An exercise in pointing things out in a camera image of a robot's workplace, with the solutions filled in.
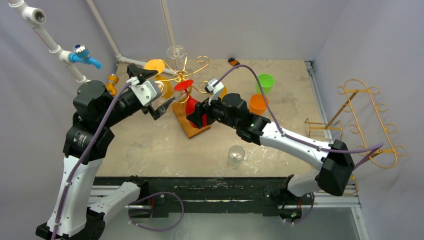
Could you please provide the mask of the green plastic cup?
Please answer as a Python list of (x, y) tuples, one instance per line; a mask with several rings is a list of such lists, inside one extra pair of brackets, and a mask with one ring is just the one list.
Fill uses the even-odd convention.
[(262, 73), (262, 74), (259, 74), (257, 76), (255, 90), (256, 90), (257, 94), (261, 94), (262, 92), (261, 92), (261, 89), (260, 89), (258, 83), (260, 83), (260, 86), (262, 87), (263, 93), (265, 95), (268, 95), (271, 92), (271, 90), (272, 90), (272, 88), (275, 84), (275, 78), (268, 73)]

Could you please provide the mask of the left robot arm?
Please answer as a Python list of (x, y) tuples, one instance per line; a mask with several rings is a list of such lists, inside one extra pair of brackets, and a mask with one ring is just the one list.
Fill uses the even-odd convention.
[(162, 91), (154, 81), (159, 72), (131, 63), (125, 85), (112, 95), (99, 80), (83, 83), (73, 100), (75, 113), (65, 135), (63, 172), (58, 197), (49, 220), (36, 228), (44, 240), (97, 240), (106, 225), (126, 205), (149, 199), (148, 182), (130, 176), (113, 193), (89, 204), (97, 172), (103, 163), (114, 134), (112, 126), (137, 111), (154, 120), (166, 111), (170, 101), (158, 108), (152, 102)]

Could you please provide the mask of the gold wire wine glass rack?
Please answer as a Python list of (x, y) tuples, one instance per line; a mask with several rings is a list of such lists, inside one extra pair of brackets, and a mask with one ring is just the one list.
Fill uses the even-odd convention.
[(208, 130), (209, 127), (196, 128), (187, 120), (187, 115), (194, 111), (197, 102), (192, 97), (192, 91), (200, 94), (206, 93), (196, 88), (190, 77), (208, 67), (210, 60), (205, 55), (198, 56), (196, 62), (202, 64), (202, 66), (194, 71), (188, 71), (186, 70), (188, 53), (184, 47), (180, 45), (171, 46), (167, 50), (167, 55), (174, 60), (175, 67), (171, 67), (162, 59), (152, 59), (145, 64), (144, 68), (158, 72), (154, 79), (161, 90), (161, 97), (167, 100), (174, 98), (174, 102), (171, 104), (172, 112), (186, 136), (191, 139)]

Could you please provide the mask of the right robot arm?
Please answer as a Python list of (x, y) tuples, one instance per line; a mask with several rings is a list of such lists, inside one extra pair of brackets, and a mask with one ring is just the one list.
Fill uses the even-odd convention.
[(285, 152), (312, 166), (311, 172), (292, 176), (287, 186), (281, 189), (280, 196), (288, 204), (319, 190), (342, 196), (354, 170), (345, 142), (319, 141), (278, 127), (276, 122), (250, 112), (246, 101), (238, 93), (197, 102), (186, 118), (196, 128), (219, 122), (235, 129), (236, 134), (247, 143)]

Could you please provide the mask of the ribbed clear wine glass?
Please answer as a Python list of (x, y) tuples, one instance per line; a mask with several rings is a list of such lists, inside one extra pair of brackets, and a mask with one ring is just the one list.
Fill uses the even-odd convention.
[(168, 57), (174, 60), (175, 69), (182, 70), (186, 60), (186, 49), (180, 45), (171, 46), (166, 51)]

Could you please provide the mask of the yellow plastic goblet front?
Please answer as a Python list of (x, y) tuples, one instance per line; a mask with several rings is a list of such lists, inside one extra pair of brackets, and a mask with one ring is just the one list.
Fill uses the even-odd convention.
[(173, 87), (171, 85), (171, 82), (168, 81), (168, 78), (161, 75), (161, 73), (163, 73), (164, 70), (165, 70), (165, 63), (164, 63), (163, 60), (161, 60), (161, 59), (149, 60), (149, 61), (146, 62), (144, 69), (146, 69), (146, 70), (157, 70), (158, 74), (154, 77), (155, 82), (156, 81), (169, 82), (168, 86), (170, 87), (170, 92), (172, 93), (172, 96), (173, 96)]

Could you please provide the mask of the red plastic goblet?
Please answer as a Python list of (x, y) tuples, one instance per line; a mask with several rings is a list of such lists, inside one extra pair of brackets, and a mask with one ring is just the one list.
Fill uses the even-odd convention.
[(173, 88), (175, 92), (183, 91), (183, 93), (186, 93), (187, 96), (187, 99), (184, 103), (175, 102), (172, 104), (172, 111), (187, 135), (196, 135), (197, 133), (201, 133), (210, 128), (210, 126), (194, 128), (186, 119), (187, 114), (190, 114), (194, 111), (194, 105), (198, 102), (196, 99), (191, 97), (191, 94), (189, 93), (189, 88), (193, 85), (193, 83), (194, 81), (189, 79), (178, 83)]

